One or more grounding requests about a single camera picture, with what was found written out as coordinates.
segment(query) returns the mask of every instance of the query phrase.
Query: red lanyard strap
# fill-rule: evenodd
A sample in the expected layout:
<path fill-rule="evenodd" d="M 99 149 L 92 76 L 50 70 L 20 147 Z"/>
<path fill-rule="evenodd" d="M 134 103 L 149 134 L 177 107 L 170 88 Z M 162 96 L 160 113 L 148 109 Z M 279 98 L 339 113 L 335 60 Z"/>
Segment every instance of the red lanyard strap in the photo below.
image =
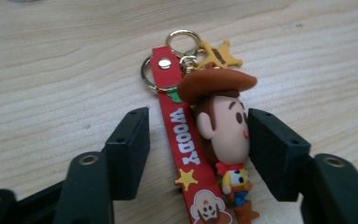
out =
<path fill-rule="evenodd" d="M 167 60 L 168 66 L 159 64 Z M 168 46 L 153 49 L 150 64 L 156 86 L 174 86 L 182 80 L 179 59 Z M 232 217 L 222 200 L 213 169 L 202 154 L 190 105 L 175 103 L 166 91 L 158 91 L 158 100 L 179 175 L 175 184 L 182 186 L 191 223 L 211 218 L 220 220 L 218 223 L 231 223 Z"/>

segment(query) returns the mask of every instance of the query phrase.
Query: light wood surface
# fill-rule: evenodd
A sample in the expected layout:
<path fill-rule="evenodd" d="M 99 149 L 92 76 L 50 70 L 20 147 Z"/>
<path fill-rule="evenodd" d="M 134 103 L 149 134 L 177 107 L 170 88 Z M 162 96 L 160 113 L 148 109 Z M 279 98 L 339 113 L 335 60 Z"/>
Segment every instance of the light wood surface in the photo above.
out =
<path fill-rule="evenodd" d="M 117 223 L 187 223 L 157 95 L 140 78 L 167 34 L 190 29 L 243 59 L 258 78 L 241 94 L 358 169 L 358 1 L 0 0 L 0 189 L 18 199 L 65 178 L 70 160 L 101 150 L 124 115 L 150 108 L 151 150 L 138 196 Z M 187 43 L 177 39 L 175 44 Z M 301 223 L 247 161 L 261 214 Z"/>

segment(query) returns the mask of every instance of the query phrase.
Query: key ring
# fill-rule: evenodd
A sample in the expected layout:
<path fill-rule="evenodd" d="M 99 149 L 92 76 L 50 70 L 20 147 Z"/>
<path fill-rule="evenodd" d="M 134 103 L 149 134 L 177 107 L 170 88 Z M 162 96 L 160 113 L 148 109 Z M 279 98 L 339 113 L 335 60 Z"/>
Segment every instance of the key ring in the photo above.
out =
<path fill-rule="evenodd" d="M 191 37 L 193 37 L 193 39 L 196 41 L 196 47 L 194 47 L 193 49 L 190 49 L 188 51 L 186 51 L 185 53 L 183 52 L 180 52 L 176 49 L 174 49 L 172 46 L 171 46 L 171 41 L 172 39 L 177 36 L 177 35 L 189 35 Z M 200 48 L 200 44 L 201 44 L 201 38 L 199 35 L 197 35 L 197 33 L 195 33 L 194 31 L 191 31 L 191 30 L 177 30 L 177 31 L 173 31 L 172 33 L 170 33 L 168 36 L 167 36 L 167 40 L 166 40 L 166 44 L 168 46 L 170 46 L 170 49 L 172 50 L 172 52 L 174 54 L 176 54 L 179 58 L 183 58 L 185 56 L 190 56 L 190 55 L 194 55 L 196 56 L 197 55 L 197 51 L 199 50 Z"/>
<path fill-rule="evenodd" d="M 196 47 L 194 47 L 193 49 L 190 49 L 186 52 L 180 52 L 176 49 L 174 49 L 171 46 L 171 41 L 172 39 L 177 36 L 177 35 L 189 35 L 191 37 L 194 38 L 194 40 L 196 41 Z M 172 33 L 170 33 L 167 36 L 166 39 L 166 44 L 170 47 L 171 51 L 178 57 L 178 58 L 184 58 L 184 57 L 189 57 L 189 56 L 196 56 L 197 52 L 199 50 L 200 47 L 200 43 L 201 43 L 201 38 L 199 35 L 197 35 L 197 33 L 190 31 L 190 30 L 177 30 L 177 31 L 173 31 Z M 145 59 L 145 61 L 142 63 L 142 67 L 141 67 L 141 77 L 142 80 L 144 81 L 144 83 L 150 87 L 151 89 L 155 90 L 155 91 L 173 91 L 176 90 L 176 86 L 172 85 L 172 86 L 168 86 L 168 87 L 158 87 L 156 84 L 154 84 L 153 82 L 151 82 L 149 79 L 147 79 L 146 77 L 146 68 L 147 66 L 150 64 L 150 59 L 152 56 L 149 56 Z M 165 67 L 163 64 L 158 64 L 162 69 L 166 69 L 167 67 Z"/>
<path fill-rule="evenodd" d="M 149 79 L 147 79 L 146 77 L 146 67 L 150 64 L 150 59 L 152 56 L 149 56 L 146 58 L 146 60 L 142 63 L 142 67 L 141 67 L 141 77 L 142 80 L 144 81 L 144 83 L 150 87 L 151 89 L 155 90 L 155 91 L 173 91 L 176 90 L 176 85 L 173 86 L 168 86 L 168 87 L 158 87 L 156 84 L 154 84 L 153 82 L 149 81 Z"/>

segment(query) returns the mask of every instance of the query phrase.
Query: woody keychain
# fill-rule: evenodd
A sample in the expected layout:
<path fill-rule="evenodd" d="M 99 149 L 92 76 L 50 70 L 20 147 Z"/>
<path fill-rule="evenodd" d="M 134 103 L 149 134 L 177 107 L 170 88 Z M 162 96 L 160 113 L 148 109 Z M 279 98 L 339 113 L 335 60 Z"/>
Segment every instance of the woody keychain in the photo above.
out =
<path fill-rule="evenodd" d="M 189 35 L 196 47 L 171 47 L 177 35 Z M 228 54 L 229 42 L 216 49 L 189 30 L 168 35 L 167 45 L 153 49 L 142 65 L 142 79 L 158 92 L 158 100 L 191 223 L 232 223 L 223 194 L 234 204 L 237 222 L 251 223 L 259 214 L 246 195 L 252 183 L 243 163 L 249 154 L 249 131 L 241 91 L 257 79 L 229 69 L 242 61 Z M 197 62 L 197 53 L 206 53 Z M 155 83 L 146 75 L 150 65 Z M 219 186 L 215 177 L 222 176 Z"/>

